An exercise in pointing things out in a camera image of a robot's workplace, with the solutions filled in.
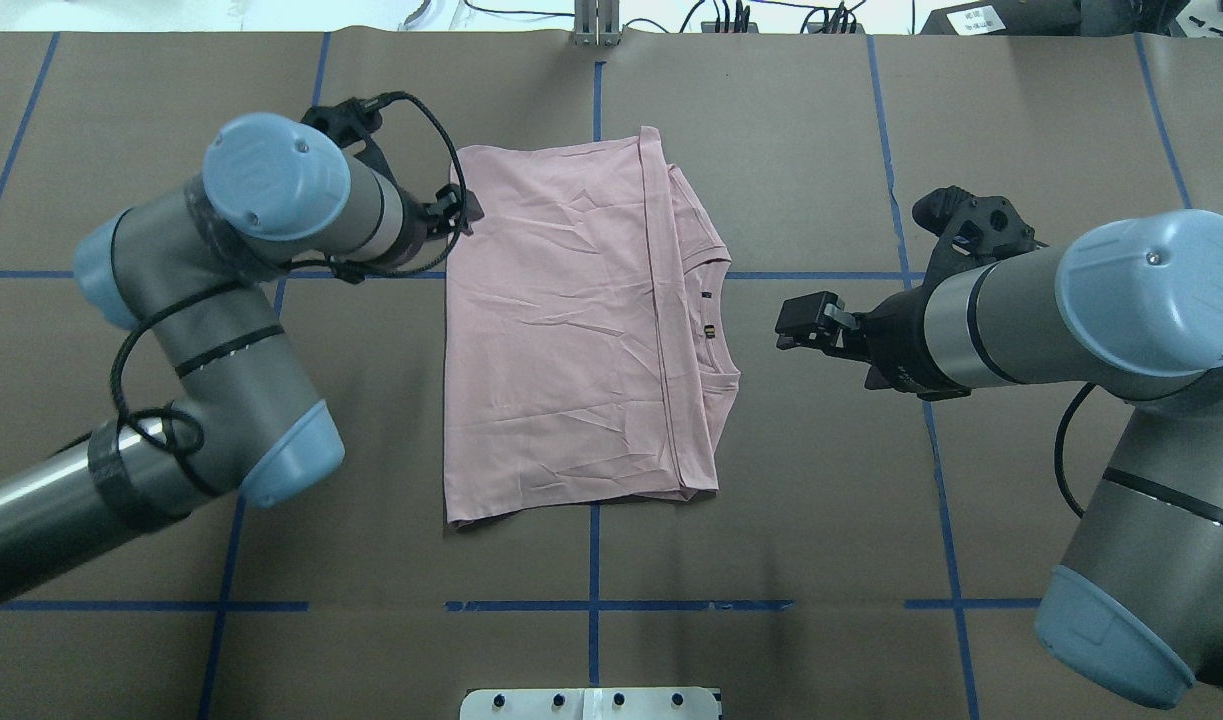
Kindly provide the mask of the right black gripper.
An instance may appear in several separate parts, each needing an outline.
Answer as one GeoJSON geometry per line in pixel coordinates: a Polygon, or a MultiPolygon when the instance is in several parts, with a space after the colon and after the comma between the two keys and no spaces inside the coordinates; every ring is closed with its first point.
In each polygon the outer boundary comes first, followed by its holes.
{"type": "Polygon", "coordinates": [[[967,397],[971,389],[932,361],[925,337],[928,301],[927,290],[907,290],[868,313],[849,313],[829,291],[784,299],[777,314],[777,348],[813,348],[867,363],[863,388],[871,391],[893,389],[928,402],[967,397]]]}

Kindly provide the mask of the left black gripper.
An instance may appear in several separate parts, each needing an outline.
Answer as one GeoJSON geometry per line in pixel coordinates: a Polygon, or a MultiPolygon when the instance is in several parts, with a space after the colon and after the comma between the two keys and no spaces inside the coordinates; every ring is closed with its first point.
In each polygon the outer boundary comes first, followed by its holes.
{"type": "Polygon", "coordinates": [[[434,200],[416,199],[399,188],[402,222],[395,240],[395,266],[404,266],[419,254],[429,240],[450,237],[451,233],[473,233],[475,222],[484,218],[478,197],[456,183],[437,191],[434,200]]]}

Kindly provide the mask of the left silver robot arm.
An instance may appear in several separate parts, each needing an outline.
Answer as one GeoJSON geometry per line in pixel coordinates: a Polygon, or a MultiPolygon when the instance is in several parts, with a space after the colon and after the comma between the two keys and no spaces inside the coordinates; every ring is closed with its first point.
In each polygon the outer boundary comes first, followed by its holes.
{"type": "Polygon", "coordinates": [[[464,165],[416,200],[384,163],[375,101],[224,123],[201,172],[79,243],[82,296],[126,332],[111,421],[0,483],[0,606],[236,491],[267,509],[327,479],[345,447],[267,284],[323,266],[404,277],[483,218],[464,165]]]}

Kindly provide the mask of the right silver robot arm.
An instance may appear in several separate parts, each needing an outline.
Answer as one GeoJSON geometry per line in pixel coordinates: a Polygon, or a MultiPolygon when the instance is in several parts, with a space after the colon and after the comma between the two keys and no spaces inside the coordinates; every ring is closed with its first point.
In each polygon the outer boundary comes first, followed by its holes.
{"type": "Polygon", "coordinates": [[[777,346],[867,366],[925,401],[1079,381],[1131,406],[1035,630],[1141,707],[1223,691],[1223,214],[1164,211],[1046,249],[1000,197],[914,208],[922,284],[863,313],[786,299],[777,346]]]}

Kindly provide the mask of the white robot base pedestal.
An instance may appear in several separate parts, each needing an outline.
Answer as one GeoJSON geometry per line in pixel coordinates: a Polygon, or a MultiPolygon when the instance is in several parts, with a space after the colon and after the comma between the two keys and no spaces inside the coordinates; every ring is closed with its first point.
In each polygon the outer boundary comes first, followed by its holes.
{"type": "Polygon", "coordinates": [[[460,719],[722,719],[722,693],[700,685],[470,691],[460,719]]]}

